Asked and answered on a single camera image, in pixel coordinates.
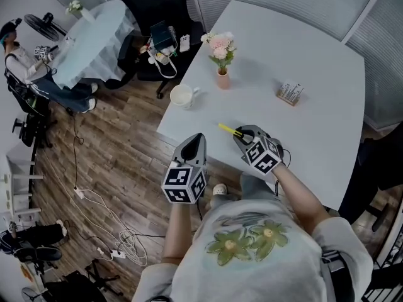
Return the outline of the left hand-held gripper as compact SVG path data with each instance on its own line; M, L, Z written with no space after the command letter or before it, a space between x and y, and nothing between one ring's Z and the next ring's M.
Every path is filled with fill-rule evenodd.
M173 160L162 180L161 189L170 203L195 204L204 195L207 186L205 168L183 163L196 161L196 165L205 165L204 134L194 134L180 143L174 151Z

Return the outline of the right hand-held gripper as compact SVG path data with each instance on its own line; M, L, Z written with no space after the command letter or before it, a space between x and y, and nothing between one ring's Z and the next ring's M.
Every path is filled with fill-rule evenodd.
M268 134L257 125L243 125L236 130L242 133L242 136L233 136L236 145L243 152L242 158L261 175L269 174L283 161L281 142L268 137Z

